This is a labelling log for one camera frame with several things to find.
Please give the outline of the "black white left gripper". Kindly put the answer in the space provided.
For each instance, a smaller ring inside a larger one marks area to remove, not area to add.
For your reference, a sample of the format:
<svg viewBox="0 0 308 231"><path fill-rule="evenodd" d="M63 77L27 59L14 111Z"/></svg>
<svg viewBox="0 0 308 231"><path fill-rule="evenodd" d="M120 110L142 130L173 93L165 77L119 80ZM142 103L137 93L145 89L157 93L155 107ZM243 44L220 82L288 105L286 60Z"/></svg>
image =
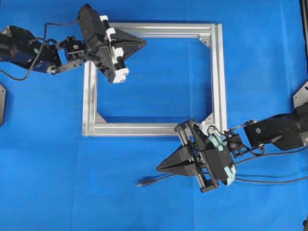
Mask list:
<svg viewBox="0 0 308 231"><path fill-rule="evenodd" d="M110 27L108 17L101 17L89 4L79 9L78 19L86 57L107 77L109 83L124 82L129 74L124 61L142 49L147 42L121 29Z"/></svg>

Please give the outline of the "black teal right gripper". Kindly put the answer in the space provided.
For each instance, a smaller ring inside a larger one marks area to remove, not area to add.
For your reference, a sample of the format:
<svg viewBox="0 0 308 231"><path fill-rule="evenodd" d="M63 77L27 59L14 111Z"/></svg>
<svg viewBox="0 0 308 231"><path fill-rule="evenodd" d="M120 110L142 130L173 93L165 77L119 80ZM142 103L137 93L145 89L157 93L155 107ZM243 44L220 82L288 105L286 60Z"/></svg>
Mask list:
<svg viewBox="0 0 308 231"><path fill-rule="evenodd" d="M236 167L225 142L217 134L205 135L193 120L176 125L182 146L157 167L158 172L195 176L202 193L229 186L235 180Z"/></svg>

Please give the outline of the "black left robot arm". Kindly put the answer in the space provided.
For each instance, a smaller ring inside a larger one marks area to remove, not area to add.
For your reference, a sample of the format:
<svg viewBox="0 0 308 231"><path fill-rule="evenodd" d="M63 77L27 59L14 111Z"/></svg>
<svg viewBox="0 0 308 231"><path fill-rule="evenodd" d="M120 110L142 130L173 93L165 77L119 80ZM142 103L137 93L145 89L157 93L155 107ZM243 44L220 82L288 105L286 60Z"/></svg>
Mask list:
<svg viewBox="0 0 308 231"><path fill-rule="evenodd" d="M31 71L57 75L91 61L108 79L121 83L129 69L125 65L134 53L146 45L146 41L119 28L109 25L106 15L100 16L89 4L83 5L77 19L83 39L75 36L62 41L35 37L30 31L6 26L0 32L0 60L27 70L19 81L25 80Z"/></svg>

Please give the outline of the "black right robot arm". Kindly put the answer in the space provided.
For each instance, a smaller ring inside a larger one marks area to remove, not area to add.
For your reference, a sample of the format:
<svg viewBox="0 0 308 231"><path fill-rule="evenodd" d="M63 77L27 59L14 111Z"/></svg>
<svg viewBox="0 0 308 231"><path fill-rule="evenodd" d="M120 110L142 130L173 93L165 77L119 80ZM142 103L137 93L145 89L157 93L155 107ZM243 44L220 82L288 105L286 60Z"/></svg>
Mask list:
<svg viewBox="0 0 308 231"><path fill-rule="evenodd" d="M245 153L255 157L264 155L266 144L273 144L282 151L303 147L308 142L308 105L294 108L289 114L278 114L260 121L247 121L242 125L250 143L243 144L234 129L219 132L202 132L193 119L177 124L174 128L181 146L157 167L158 172L196 176L201 192L230 185L235 180L234 158Z"/></svg>

